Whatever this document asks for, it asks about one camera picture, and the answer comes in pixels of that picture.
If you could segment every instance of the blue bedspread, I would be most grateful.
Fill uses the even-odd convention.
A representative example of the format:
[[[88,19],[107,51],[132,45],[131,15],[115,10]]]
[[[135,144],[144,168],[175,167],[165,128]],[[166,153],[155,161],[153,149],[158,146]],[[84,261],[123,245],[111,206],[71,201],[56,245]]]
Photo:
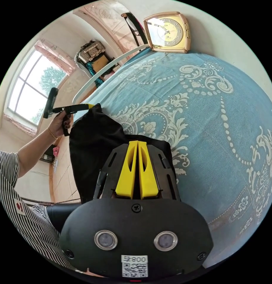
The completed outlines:
[[[86,102],[126,133],[170,143],[181,199],[212,233],[205,267],[250,238],[272,202],[272,103],[251,78],[209,55],[146,49]]]

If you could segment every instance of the black cloth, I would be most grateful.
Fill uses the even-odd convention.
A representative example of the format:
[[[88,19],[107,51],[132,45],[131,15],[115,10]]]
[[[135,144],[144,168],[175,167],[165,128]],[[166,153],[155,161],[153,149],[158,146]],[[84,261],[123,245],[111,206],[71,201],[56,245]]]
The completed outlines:
[[[78,203],[55,204],[46,207],[48,217],[54,228],[61,233],[64,223],[69,215],[78,207]]]
[[[142,135],[126,135],[122,126],[102,112],[100,104],[90,108],[72,126],[69,137],[74,179],[82,204],[93,199],[100,170],[116,147],[129,141],[144,141],[160,149],[173,172],[170,144]]]

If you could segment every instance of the hand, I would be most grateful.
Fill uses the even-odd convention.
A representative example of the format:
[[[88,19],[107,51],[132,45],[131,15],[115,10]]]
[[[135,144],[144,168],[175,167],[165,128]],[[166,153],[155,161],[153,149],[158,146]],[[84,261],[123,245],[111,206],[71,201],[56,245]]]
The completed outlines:
[[[63,124],[63,118],[66,116],[66,112],[62,111],[61,113],[57,114],[53,120],[50,122],[49,130],[52,132],[52,134],[56,137],[62,136],[64,134],[62,124]],[[66,129],[70,128],[70,117],[71,115],[67,115],[66,121],[64,121],[64,126]]]

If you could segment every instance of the window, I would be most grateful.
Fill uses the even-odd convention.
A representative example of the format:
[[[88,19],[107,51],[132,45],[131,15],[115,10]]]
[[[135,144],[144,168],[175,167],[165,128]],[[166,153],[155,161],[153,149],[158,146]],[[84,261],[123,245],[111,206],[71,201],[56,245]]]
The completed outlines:
[[[8,109],[14,117],[38,126],[51,88],[57,87],[65,76],[63,70],[34,51],[17,76]]]

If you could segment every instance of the screw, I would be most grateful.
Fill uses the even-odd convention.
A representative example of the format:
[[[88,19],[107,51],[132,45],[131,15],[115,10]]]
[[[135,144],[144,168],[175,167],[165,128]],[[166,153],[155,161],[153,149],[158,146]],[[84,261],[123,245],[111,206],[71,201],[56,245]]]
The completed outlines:
[[[198,256],[197,256],[197,260],[198,261],[202,261],[206,256],[206,252],[201,252]]]
[[[134,204],[132,206],[132,211],[135,212],[135,213],[139,213],[139,212],[141,212],[141,210],[142,210],[142,207],[141,207],[140,204]]]
[[[65,254],[66,254],[66,256],[67,256],[68,258],[74,258],[73,252],[71,252],[71,251],[68,250],[68,249],[65,251]]]

